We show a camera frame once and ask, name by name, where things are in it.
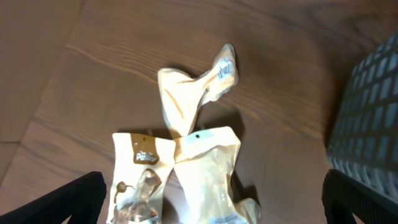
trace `floor plank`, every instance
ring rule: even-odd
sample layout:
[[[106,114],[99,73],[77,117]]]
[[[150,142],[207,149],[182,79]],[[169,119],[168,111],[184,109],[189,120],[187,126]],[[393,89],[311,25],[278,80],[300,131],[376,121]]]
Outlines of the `floor plank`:
[[[10,211],[91,170],[113,170],[117,130],[169,138],[156,72],[199,75],[226,42],[239,83],[197,129],[231,126],[243,197],[263,223],[325,223],[327,129],[351,69],[398,25],[396,2],[88,0],[0,198]],[[100,221],[106,216],[108,199]]]
[[[20,141],[81,0],[0,0],[0,141]]]
[[[0,185],[6,176],[8,168],[11,165],[19,143],[1,143],[0,142]]]

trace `brown label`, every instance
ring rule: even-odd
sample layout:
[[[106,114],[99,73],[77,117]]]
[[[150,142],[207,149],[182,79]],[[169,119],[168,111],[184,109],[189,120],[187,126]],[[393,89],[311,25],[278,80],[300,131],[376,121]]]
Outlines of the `brown label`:
[[[159,161],[154,137],[144,134],[131,134],[131,143],[135,164],[155,165]]]

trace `plastic packaging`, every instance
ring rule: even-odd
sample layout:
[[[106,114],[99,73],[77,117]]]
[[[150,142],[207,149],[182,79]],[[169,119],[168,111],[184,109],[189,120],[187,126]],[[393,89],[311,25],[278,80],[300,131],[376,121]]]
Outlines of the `plastic packaging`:
[[[189,134],[201,105],[218,100],[238,82],[233,46],[226,44],[213,62],[213,68],[199,78],[190,78],[174,68],[158,71],[163,115],[173,138]]]
[[[231,175],[241,142],[230,127],[198,131],[175,140],[174,170],[191,208],[191,223],[259,223],[251,198],[232,202]]]
[[[106,223],[160,224],[175,142],[130,133],[114,133],[113,141],[115,167]]]

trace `wood grain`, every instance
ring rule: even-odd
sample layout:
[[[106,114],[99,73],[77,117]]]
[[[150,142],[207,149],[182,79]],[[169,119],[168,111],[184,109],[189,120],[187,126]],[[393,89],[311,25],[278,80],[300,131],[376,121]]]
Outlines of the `wood grain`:
[[[229,42],[239,83],[203,107],[196,128],[234,129],[242,141],[237,184],[242,197],[258,199],[263,223],[325,223],[320,199],[333,110],[353,65],[397,27],[397,6],[88,0],[0,188],[7,204],[0,213],[91,170],[103,172],[109,187],[113,132],[170,137],[157,70],[199,75]]]
[[[0,141],[20,141],[81,0],[0,0]]]
[[[18,143],[0,143],[0,185],[14,158]]]

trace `gray plastic basket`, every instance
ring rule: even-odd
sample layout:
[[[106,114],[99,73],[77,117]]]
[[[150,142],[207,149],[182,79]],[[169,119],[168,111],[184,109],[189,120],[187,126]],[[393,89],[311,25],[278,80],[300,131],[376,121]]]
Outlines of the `gray plastic basket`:
[[[327,149],[333,168],[398,203],[398,34],[355,66]]]

